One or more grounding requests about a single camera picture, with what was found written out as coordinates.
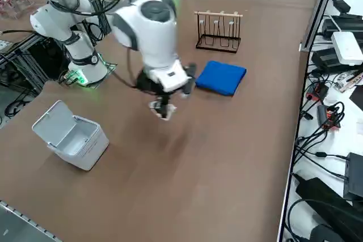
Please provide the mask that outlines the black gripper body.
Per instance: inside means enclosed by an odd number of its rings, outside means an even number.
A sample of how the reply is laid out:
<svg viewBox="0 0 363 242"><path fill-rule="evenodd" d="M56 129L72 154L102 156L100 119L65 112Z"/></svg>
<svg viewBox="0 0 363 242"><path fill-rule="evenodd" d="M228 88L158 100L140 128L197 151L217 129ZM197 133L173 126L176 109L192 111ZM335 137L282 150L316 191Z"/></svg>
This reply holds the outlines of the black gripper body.
<svg viewBox="0 0 363 242"><path fill-rule="evenodd" d="M171 96L170 93L164 92L163 86L160 83L155 83L148 78L143 70L141 70L137 76L137 89L156 97L166 97L169 99Z"/></svg>

